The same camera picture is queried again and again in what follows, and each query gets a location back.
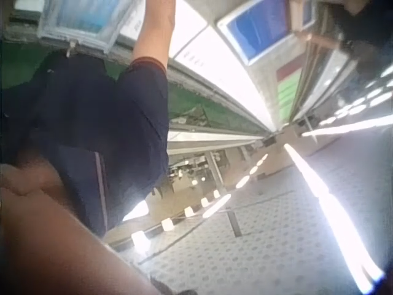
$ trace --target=red sleeve trim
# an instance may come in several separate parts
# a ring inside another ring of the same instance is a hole
[[[166,74],[166,68],[164,67],[164,65],[153,57],[139,57],[136,60],[132,61],[129,69],[132,70],[135,66],[139,66],[143,64],[153,65],[158,69],[162,70]]]

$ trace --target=navy blue shirt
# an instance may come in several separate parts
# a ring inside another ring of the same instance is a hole
[[[135,60],[115,81],[97,58],[48,56],[30,82],[2,91],[2,162],[27,140],[58,171],[97,235],[119,224],[166,173],[168,81]]]

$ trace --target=sleeve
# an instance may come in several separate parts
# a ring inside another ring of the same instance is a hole
[[[117,95],[133,102],[166,146],[169,118],[165,67],[154,58],[138,58],[120,75]]]

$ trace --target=raised arm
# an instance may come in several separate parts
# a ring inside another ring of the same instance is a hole
[[[174,29],[176,0],[146,0],[146,12],[132,60],[154,58],[165,68]]]

